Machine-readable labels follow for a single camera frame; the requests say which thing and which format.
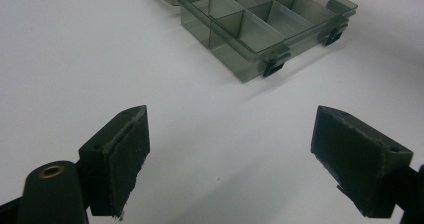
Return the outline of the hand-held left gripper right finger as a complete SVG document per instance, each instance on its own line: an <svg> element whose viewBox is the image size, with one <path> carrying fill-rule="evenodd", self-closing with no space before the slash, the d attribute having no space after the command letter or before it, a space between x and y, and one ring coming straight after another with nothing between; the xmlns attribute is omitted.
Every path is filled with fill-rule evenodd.
<svg viewBox="0 0 424 224"><path fill-rule="evenodd" d="M395 201L388 177L407 168L413 152L355 116L317 108L311 152L340 190L369 218L389 218Z"/></svg>

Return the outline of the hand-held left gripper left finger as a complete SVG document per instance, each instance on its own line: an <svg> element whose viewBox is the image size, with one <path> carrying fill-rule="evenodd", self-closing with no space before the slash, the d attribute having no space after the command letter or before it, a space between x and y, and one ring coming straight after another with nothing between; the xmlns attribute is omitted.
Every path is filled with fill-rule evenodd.
<svg viewBox="0 0 424 224"><path fill-rule="evenodd" d="M78 171L93 216L122 215L149 153L145 105L121 111L79 149Z"/></svg>

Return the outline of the grey clear plastic compartment box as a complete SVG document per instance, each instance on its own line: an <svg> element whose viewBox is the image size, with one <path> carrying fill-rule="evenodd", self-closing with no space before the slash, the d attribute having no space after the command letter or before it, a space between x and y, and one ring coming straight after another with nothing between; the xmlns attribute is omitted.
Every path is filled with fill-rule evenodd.
<svg viewBox="0 0 424 224"><path fill-rule="evenodd" d="M349 0L164 0L182 26L242 82L338 41L356 13Z"/></svg>

